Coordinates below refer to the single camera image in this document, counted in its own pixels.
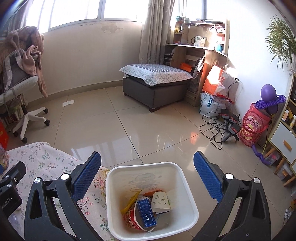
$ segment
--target drawer handle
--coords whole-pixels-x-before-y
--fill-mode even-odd
[[[284,140],[284,146],[287,147],[289,151],[292,151],[292,147],[288,144],[286,140]]]

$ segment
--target baseboard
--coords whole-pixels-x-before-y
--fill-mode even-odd
[[[37,100],[33,100],[28,104],[28,107],[36,106],[54,99],[58,99],[64,96],[69,96],[69,95],[74,95],[86,91],[92,91],[92,90],[98,90],[98,89],[104,89],[104,88],[110,88],[110,87],[115,87],[115,86],[121,86],[122,85],[122,80],[115,80],[115,81],[109,81],[109,82],[103,82],[103,83],[97,83],[97,84],[92,84],[92,85],[85,85],[61,92],[57,92],[51,95],[48,95],[47,98],[39,98]]]

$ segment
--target gray curtain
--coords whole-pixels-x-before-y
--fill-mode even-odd
[[[142,30],[140,64],[163,64],[174,3],[175,0],[149,0]]]
[[[26,24],[26,18],[29,12],[29,9],[33,3],[33,0],[28,0],[24,5],[21,6],[21,8],[16,12],[16,14],[13,16],[11,21],[8,25],[8,33],[17,30],[19,28],[22,28]]]

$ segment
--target blue gripper pad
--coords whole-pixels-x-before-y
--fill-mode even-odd
[[[193,164],[210,196],[220,202],[223,198],[222,179],[217,176],[211,163],[205,158],[201,151],[194,154]]]
[[[93,152],[84,164],[78,165],[71,173],[72,199],[77,202],[84,198],[92,180],[101,167],[101,155]]]

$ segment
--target blue toothpaste box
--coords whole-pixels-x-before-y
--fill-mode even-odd
[[[155,218],[148,199],[139,200],[137,204],[145,228],[156,225]]]

